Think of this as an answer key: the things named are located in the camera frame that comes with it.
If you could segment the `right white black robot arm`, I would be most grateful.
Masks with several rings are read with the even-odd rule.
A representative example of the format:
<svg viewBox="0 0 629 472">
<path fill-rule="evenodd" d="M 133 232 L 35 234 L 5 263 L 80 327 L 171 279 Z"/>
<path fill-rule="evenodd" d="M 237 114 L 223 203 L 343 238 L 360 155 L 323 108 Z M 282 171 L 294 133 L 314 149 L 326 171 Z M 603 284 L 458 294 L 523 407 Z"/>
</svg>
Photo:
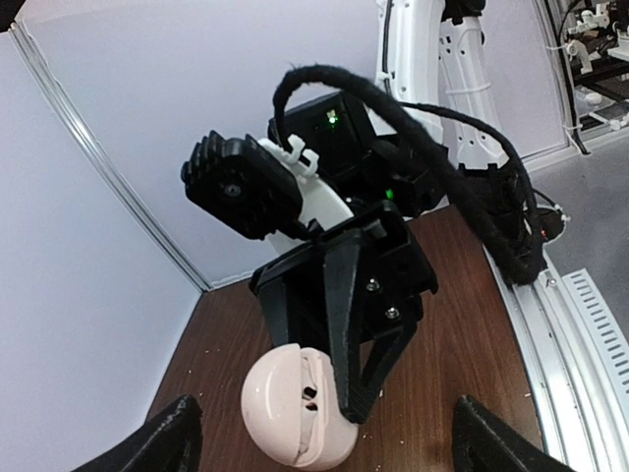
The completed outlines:
<svg viewBox="0 0 629 472">
<path fill-rule="evenodd" d="M 434 139 L 440 121 L 497 114 L 486 80 L 481 1 L 420 1 L 387 6 L 381 23 L 385 91 L 422 121 Z M 257 270 L 258 296 L 274 347 L 296 345 L 307 405 L 331 418 L 362 424 L 423 315 L 421 295 L 436 275 L 402 214 L 423 210 L 398 190 L 389 204 L 338 185 L 307 187 L 305 210 L 320 215 L 320 238 L 307 246 L 272 237 L 278 258 Z"/>
</svg>

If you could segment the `pink round earbud case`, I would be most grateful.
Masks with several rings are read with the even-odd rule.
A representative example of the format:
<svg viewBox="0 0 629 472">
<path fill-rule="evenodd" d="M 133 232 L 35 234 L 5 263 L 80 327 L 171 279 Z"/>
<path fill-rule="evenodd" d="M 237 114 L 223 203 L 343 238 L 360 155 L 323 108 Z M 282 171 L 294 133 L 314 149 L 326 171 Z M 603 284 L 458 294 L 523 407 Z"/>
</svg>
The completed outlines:
<svg viewBox="0 0 629 472">
<path fill-rule="evenodd" d="M 359 426 L 340 412 L 329 356 L 297 343 L 254 363 L 242 386 L 241 412 L 262 452 L 303 471 L 339 466 L 358 438 Z"/>
</svg>

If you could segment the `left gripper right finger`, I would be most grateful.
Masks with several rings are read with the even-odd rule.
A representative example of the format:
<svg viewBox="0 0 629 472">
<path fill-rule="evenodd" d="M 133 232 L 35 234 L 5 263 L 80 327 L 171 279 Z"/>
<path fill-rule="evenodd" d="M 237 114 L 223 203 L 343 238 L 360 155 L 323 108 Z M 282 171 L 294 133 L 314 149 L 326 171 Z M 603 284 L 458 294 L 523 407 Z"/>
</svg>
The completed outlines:
<svg viewBox="0 0 629 472">
<path fill-rule="evenodd" d="M 471 395 L 461 396 L 454 407 L 452 457 L 455 471 L 565 470 Z"/>
</svg>

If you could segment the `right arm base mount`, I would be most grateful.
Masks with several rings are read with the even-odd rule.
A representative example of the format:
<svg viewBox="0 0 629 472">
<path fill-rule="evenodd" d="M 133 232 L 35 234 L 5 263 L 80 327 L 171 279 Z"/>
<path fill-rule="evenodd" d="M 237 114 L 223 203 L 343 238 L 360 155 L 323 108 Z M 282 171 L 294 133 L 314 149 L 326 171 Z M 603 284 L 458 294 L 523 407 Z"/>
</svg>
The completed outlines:
<svg viewBox="0 0 629 472">
<path fill-rule="evenodd" d="M 512 160 L 485 169 L 461 164 L 459 172 L 495 227 L 495 239 L 507 248 L 508 262 L 500 266 L 502 276 L 509 284 L 532 283 L 547 268 L 543 245 L 561 235 L 567 215 L 535 189 Z"/>
</svg>

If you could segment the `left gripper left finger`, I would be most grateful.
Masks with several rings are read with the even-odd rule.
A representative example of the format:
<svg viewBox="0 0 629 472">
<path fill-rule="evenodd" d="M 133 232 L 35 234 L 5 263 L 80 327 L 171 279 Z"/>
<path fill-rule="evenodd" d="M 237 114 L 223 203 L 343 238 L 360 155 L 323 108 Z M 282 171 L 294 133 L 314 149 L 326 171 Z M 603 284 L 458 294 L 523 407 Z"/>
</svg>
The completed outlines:
<svg viewBox="0 0 629 472">
<path fill-rule="evenodd" d="M 201 409 L 183 395 L 113 448 L 87 464 L 88 471 L 199 471 Z"/>
</svg>

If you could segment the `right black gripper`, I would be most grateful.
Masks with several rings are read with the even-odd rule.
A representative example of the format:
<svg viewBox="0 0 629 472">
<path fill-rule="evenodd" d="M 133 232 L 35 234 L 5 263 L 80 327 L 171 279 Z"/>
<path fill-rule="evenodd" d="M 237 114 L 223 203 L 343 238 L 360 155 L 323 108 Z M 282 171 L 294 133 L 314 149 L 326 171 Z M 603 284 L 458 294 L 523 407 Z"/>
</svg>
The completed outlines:
<svg viewBox="0 0 629 472">
<path fill-rule="evenodd" d="M 438 282 L 396 205 L 382 201 L 258 268 L 249 288 L 272 346 L 329 353 L 340 412 L 364 424 Z"/>
</svg>

